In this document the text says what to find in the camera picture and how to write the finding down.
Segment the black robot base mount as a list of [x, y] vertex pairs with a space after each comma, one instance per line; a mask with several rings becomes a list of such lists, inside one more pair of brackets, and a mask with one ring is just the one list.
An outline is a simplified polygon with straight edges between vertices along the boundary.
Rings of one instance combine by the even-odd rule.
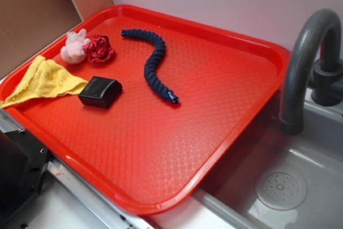
[[1, 228], [40, 195], [49, 158], [29, 131], [1, 132]]

